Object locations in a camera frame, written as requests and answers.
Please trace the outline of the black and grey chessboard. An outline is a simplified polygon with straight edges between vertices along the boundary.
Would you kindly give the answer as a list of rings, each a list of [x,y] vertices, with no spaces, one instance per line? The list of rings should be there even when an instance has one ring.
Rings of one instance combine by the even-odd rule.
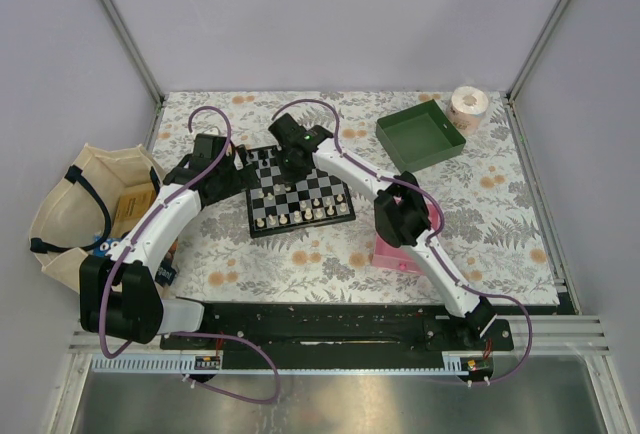
[[[259,186],[246,192],[249,233],[253,239],[356,219],[351,194],[339,178],[313,169],[303,180],[287,184],[275,159],[276,148],[247,151]]]

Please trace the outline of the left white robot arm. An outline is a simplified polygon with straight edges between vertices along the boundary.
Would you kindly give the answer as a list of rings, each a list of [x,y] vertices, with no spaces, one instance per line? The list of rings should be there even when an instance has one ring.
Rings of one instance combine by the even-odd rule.
[[[147,344],[181,332],[196,349],[216,340],[215,322],[197,301],[163,299],[155,281],[166,254],[200,212],[247,188],[255,177],[238,169],[231,141],[198,134],[193,151],[166,175],[151,207],[104,256],[80,265],[80,323],[84,330]]]

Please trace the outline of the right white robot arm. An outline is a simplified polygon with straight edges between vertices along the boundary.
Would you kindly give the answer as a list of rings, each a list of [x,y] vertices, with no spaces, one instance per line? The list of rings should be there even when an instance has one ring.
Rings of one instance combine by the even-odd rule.
[[[470,287],[442,248],[425,192],[413,174],[384,171],[341,148],[324,127],[305,128],[289,114],[275,115],[269,132],[278,143],[276,159],[284,179],[298,181],[316,168],[373,203],[378,236],[403,250],[436,287],[449,315],[459,319],[455,337],[462,347],[475,350],[490,339],[495,309]]]

